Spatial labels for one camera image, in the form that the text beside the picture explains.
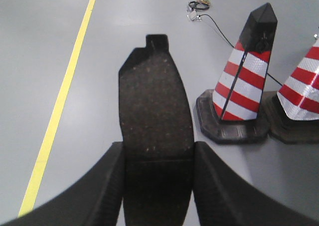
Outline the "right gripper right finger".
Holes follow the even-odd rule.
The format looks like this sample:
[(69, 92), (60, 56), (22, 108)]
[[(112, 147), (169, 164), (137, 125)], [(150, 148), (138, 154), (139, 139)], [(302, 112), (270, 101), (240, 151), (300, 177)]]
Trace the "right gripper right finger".
[(250, 185), (202, 141), (195, 143), (193, 193), (202, 226), (319, 224)]

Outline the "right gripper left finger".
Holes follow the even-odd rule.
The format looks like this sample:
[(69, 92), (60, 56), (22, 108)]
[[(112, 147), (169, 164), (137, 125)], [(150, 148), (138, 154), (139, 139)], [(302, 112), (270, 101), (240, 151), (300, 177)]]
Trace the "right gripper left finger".
[(124, 192), (125, 152), (114, 142), (102, 158), (57, 197), (8, 226), (115, 226)]

